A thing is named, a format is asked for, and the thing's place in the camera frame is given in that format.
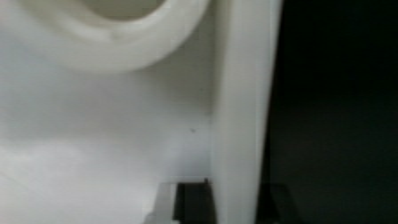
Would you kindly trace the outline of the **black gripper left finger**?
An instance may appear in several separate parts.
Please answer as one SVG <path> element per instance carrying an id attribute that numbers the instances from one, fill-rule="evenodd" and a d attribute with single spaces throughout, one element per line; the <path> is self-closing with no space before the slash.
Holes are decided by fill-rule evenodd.
<path id="1" fill-rule="evenodd" d="M 210 180 L 162 183 L 144 224 L 217 224 Z"/>

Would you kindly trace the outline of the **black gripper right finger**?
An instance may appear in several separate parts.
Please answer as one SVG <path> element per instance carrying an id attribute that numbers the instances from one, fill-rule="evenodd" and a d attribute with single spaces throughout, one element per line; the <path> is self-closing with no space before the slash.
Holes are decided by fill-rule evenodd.
<path id="1" fill-rule="evenodd" d="M 262 184 L 256 224 L 306 224 L 292 192 L 285 184 Z"/>

